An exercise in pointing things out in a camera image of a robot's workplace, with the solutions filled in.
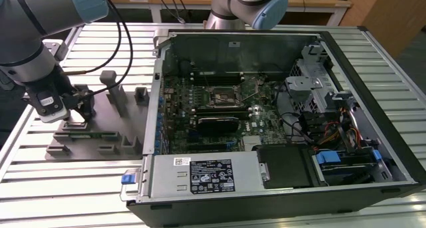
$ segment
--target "motherboard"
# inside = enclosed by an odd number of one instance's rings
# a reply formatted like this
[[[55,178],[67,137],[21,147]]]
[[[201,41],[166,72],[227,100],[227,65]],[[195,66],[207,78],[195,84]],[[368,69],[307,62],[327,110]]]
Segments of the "motherboard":
[[[250,151],[286,143],[276,112],[276,82],[264,75],[202,74],[163,78],[166,136],[163,154]]]

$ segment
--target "power supply label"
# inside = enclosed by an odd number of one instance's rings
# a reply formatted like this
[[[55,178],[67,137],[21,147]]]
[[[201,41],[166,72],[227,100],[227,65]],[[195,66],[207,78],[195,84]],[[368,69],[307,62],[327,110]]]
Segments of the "power supply label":
[[[234,192],[234,171],[230,160],[190,162],[190,192],[207,194]]]

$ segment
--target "blue release latch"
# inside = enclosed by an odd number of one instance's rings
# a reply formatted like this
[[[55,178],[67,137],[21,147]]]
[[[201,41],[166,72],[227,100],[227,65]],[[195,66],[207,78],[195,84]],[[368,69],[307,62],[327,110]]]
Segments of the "blue release latch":
[[[375,161],[379,161],[382,159],[382,155],[378,150],[372,150],[372,155],[374,155]]]
[[[340,157],[335,151],[319,152],[315,157],[318,164],[340,162]]]
[[[121,176],[121,184],[122,185],[135,184],[135,174],[123,174]]]

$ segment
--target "floor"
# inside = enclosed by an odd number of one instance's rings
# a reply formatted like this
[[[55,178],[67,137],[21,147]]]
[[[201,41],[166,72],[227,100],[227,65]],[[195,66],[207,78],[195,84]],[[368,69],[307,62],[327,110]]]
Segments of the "floor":
[[[121,9],[119,10],[126,22],[151,22],[151,16],[147,9]],[[175,22],[175,19],[166,10],[161,11],[163,22]],[[190,19],[183,10],[179,10],[181,17],[186,22],[201,23],[209,16],[209,11],[198,10],[190,14]],[[101,19],[102,22],[113,22],[113,18],[107,16]],[[62,32],[50,36],[51,39],[65,39],[67,32]],[[403,68],[404,72],[411,77],[422,91],[426,93],[426,32],[419,32],[412,40],[410,46],[404,49],[396,62]],[[14,86],[12,91],[0,89],[0,148],[6,141],[9,133],[20,118],[25,108],[25,103],[20,100],[25,90],[20,86]]]

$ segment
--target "black chassis frame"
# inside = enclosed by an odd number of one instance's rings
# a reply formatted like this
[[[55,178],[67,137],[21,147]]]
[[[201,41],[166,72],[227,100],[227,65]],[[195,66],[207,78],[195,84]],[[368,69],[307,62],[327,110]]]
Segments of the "black chassis frame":
[[[190,33],[206,32],[206,30],[171,29],[169,32]],[[213,30],[210,32],[318,34],[320,36],[319,41],[326,43],[354,91],[416,183],[338,191],[330,190],[296,194],[288,193],[282,195],[181,200],[142,204],[135,203],[135,201],[127,201],[126,208],[149,227],[178,227],[183,225],[348,213],[360,210],[382,200],[404,197],[426,189],[426,171],[327,31]]]

